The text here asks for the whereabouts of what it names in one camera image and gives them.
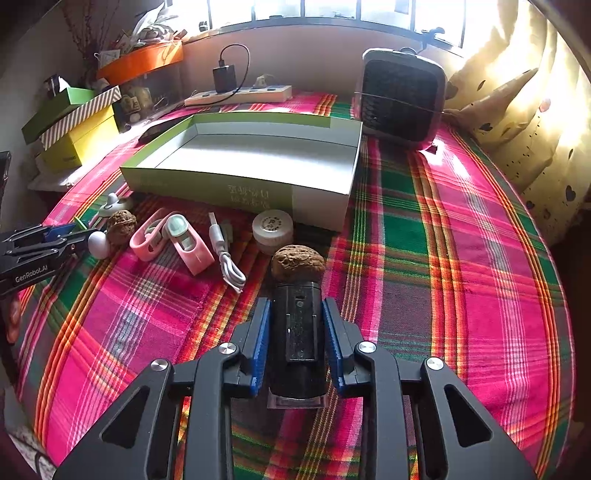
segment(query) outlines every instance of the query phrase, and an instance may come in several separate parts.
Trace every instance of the metal bolt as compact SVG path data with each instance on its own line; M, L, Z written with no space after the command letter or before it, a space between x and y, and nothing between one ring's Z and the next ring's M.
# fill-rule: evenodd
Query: metal bolt
M238 347L233 343L226 342L219 346L218 350L220 353L224 355L230 355L230 353L234 353Z
M375 343L372 342L361 342L357 348L359 349L360 352L363 353L374 353L376 346Z
M431 358L427 358L427 366L431 370L441 370L443 368L443 360L436 356L432 356Z
M158 358L150 364L150 368L155 372L161 372L168 368L168 362L164 358Z

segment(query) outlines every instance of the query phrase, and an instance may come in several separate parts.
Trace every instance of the plaid tablecloth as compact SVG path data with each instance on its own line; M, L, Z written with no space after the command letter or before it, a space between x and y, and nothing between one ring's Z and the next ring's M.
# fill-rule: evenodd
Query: plaid tablecloth
M349 116L346 102L321 94L224 110L236 108ZM436 143L436 154L415 153L364 138L345 229L331 238L301 226L298 240L326 256L323 294L366 339L416 361L444 358L538 476L548 476L564 447L574 384L556 269L523 204L478 146L446 126ZM125 194L118 167L137 148L133 141L109 154L47 223L92 220L107 193ZM143 222L162 206L185 212L207 238L205 205L147 196L135 213ZM232 258L248 276L240 296L218 266L193 278L171 248L152 263L129 249L103 261L87 255L22 292L17 391L56 463L152 359L187 361L229 339L269 288L269 257L256 249L252 215L213 210L233 223ZM236 477L356 477L360 406L334 391L319 411L268 411L264 398L235 402Z

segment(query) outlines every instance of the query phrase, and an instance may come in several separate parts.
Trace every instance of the curtain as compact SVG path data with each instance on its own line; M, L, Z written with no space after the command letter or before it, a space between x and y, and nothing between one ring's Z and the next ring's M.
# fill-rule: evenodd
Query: curtain
M465 65L449 79L445 108L466 114L460 124L504 172L552 245L591 184L589 79L527 0L468 0L465 52ZM491 102L495 95L501 111ZM470 111L480 106L480 114Z

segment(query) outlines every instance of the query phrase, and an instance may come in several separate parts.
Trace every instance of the yellow box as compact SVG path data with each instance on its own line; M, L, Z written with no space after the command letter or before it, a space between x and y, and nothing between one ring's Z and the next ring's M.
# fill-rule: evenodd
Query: yellow box
M105 147L119 135L113 115L112 106L103 108L43 152L43 160L50 170L57 172L80 167L98 155L106 155Z

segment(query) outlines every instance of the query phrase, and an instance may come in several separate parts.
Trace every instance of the orange tray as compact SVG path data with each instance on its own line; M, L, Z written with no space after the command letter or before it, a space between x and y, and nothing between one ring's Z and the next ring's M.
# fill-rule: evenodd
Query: orange tray
M183 43L180 40L158 43L123 55L96 72L96 78L106 78L111 85L121 85L182 59Z

